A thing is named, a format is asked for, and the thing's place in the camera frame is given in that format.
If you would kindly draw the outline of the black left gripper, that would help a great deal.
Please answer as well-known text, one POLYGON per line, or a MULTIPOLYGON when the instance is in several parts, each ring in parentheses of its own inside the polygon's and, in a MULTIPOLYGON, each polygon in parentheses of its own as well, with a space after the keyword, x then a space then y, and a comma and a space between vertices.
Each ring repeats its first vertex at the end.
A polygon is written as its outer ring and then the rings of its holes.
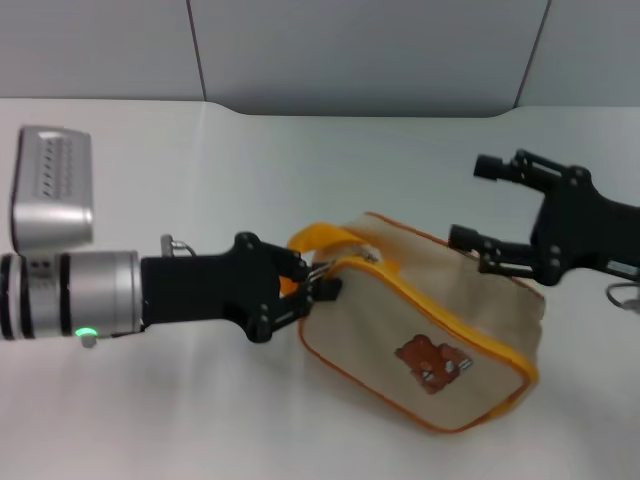
POLYGON ((145 257, 140 267, 146 326, 227 320, 253 343, 306 318, 316 303, 336 301, 343 285, 321 278, 280 297, 280 278, 303 282, 310 267, 299 252, 249 232, 222 254, 145 257))

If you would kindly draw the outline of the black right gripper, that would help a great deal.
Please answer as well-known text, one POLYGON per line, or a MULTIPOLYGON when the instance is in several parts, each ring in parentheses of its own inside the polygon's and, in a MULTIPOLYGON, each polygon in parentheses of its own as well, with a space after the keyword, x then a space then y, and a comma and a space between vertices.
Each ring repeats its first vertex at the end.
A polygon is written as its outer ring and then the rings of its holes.
POLYGON ((548 190, 531 236, 531 245, 503 242, 476 230, 452 225, 450 248, 474 254, 478 271, 534 278, 554 286, 570 270, 591 269, 625 280, 640 280, 640 207, 604 197, 590 172, 565 167, 523 149, 509 161, 479 155, 473 175, 548 190))

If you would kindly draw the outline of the beige food bag orange trim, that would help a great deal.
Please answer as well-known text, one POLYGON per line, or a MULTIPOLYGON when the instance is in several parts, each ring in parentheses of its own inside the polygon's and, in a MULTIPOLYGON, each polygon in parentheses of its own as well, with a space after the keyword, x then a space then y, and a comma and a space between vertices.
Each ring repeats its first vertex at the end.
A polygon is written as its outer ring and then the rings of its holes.
POLYGON ((342 284, 298 324, 306 349, 421 426, 458 433, 537 385, 544 297, 384 216, 315 223, 288 243, 342 284))

